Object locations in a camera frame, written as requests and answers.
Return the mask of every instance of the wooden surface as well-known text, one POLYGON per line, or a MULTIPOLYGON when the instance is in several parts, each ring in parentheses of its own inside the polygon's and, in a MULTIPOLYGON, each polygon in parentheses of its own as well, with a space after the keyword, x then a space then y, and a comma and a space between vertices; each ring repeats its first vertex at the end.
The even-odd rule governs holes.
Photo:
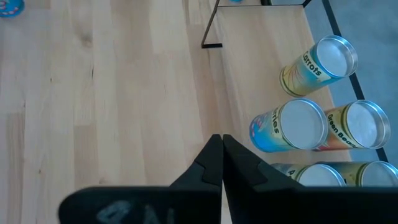
MULTIPOLYGON (((220 7, 217 21, 236 139, 270 163, 349 161, 348 151, 261 152, 248 134, 255 116, 292 99, 280 86, 279 73, 313 45, 303 7, 220 7)), ((333 108, 327 87, 308 98, 333 108)))
MULTIPOLYGON (((214 6, 217 2, 217 0, 208 0, 210 3, 210 12, 213 12, 214 6)), ((239 7, 239 6, 260 6, 261 2, 260 0, 243 0, 242 2, 236 3, 236 2, 231 2, 230 0, 220 0, 218 7, 239 7)), ((202 11, 202 18, 206 19, 209 21, 211 13, 207 14, 202 11)), ((218 35, 216 34, 215 30, 218 30, 218 22, 217 22, 217 16, 214 18, 213 23, 211 24, 211 29, 210 32, 206 38, 206 44, 215 44, 219 43, 220 39, 218 35)))
MULTIPOLYGON (((263 95, 271 84, 255 82, 267 80, 259 71, 277 75, 312 39, 298 9, 298 21, 269 12, 296 36, 281 37, 271 24, 264 32, 257 17, 258 31, 249 26, 254 33, 225 40, 227 47, 241 35, 265 37, 227 55, 227 82, 221 50, 200 48, 211 8, 208 0, 30 0, 19 17, 0 19, 0 223, 57 223, 61 200, 87 186, 168 185, 213 133, 248 145, 250 117, 287 99, 263 95), (256 58, 266 47, 289 51, 256 58), (237 59, 242 68, 232 67, 237 59), (267 60, 275 64, 264 69, 267 60), (227 84, 239 82, 228 97, 227 84)), ((233 24, 244 25, 232 20, 226 30, 233 24)))

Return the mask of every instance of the canned food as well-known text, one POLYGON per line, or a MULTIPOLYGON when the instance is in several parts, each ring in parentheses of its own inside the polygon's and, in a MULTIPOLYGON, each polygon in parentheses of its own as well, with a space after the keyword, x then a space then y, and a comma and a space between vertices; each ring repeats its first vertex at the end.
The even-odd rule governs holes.
POLYGON ((304 186, 346 185, 342 176, 328 165, 273 164, 271 166, 304 186))
POLYGON ((265 152, 311 150, 325 142, 328 125, 322 109, 301 98, 256 116, 249 131, 253 144, 265 152))
POLYGON ((0 0, 0 17, 14 17, 25 8, 23 0, 0 0))
POLYGON ((302 97, 353 74, 358 66, 354 47, 329 35, 280 72, 280 84, 291 96, 302 97))
POLYGON ((375 103, 358 100, 325 112, 329 134, 318 151, 334 149, 378 149, 391 135, 387 115, 375 103))
POLYGON ((357 187, 396 187, 398 170, 383 162, 321 162, 343 176, 348 186, 357 187))

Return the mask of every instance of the gray floor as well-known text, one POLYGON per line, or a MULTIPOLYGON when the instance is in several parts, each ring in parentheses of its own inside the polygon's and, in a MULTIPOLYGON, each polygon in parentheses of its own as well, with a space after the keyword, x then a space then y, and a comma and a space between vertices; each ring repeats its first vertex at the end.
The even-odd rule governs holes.
MULTIPOLYGON (((300 4, 303 0, 273 0, 278 4, 300 4)), ((398 167, 398 1, 330 0, 342 36, 358 52, 358 80, 365 99, 377 103, 387 113, 392 129, 384 147, 390 163, 398 167)), ((322 0, 312 0, 305 8, 314 41, 333 34, 322 0)), ((330 86, 336 106, 356 100, 349 79, 330 86)), ((375 161, 375 150, 352 150, 356 161, 375 161)))

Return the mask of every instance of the food label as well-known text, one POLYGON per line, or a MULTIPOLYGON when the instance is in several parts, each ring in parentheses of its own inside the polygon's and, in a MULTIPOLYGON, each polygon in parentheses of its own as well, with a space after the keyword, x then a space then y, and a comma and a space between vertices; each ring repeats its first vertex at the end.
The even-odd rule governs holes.
POLYGON ((250 124, 250 138, 260 150, 277 152, 297 149, 291 146, 284 138, 280 128, 280 106, 268 113, 256 116, 250 124))
POLYGON ((326 111, 329 133, 326 141, 317 150, 362 148, 348 130, 347 111, 350 105, 326 111))
POLYGON ((308 165, 298 164, 273 164, 271 166, 296 181, 299 181, 302 173, 309 167, 308 165))
POLYGON ((293 65, 284 67, 280 73, 282 88, 292 96, 305 96, 338 80, 317 65, 311 52, 313 48, 301 55, 293 65))
POLYGON ((363 171, 368 163, 363 162, 322 162, 334 168, 346 182, 347 186, 360 187, 363 171))

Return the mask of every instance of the carrots can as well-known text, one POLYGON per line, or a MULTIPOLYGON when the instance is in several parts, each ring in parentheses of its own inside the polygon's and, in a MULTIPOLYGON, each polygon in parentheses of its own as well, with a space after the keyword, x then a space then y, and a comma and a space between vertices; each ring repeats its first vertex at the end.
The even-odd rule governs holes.
POLYGON ((340 36, 329 35, 284 67, 279 80, 286 93, 303 97, 353 74, 357 66, 354 47, 340 36))

